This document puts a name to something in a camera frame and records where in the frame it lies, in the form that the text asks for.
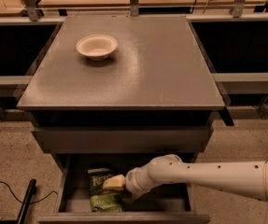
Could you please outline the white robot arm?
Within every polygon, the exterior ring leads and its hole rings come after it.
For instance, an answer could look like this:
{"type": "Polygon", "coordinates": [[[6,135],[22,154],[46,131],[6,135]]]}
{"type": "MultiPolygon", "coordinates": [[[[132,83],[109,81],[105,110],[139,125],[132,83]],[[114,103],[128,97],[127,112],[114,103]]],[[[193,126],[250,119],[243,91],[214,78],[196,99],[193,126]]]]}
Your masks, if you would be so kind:
{"type": "Polygon", "coordinates": [[[126,175],[107,179],[104,189],[127,189],[135,199],[165,184],[190,183],[267,203],[268,161],[186,163],[170,154],[152,159],[126,175]]]}

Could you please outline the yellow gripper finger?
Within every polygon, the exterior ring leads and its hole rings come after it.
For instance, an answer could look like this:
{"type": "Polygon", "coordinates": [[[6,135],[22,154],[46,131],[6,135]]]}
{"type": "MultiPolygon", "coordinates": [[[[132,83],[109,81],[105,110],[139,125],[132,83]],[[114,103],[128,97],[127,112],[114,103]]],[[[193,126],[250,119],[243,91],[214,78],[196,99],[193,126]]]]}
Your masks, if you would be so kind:
{"type": "Polygon", "coordinates": [[[123,190],[126,186],[124,175],[115,175],[107,179],[103,184],[103,189],[123,190]]]}

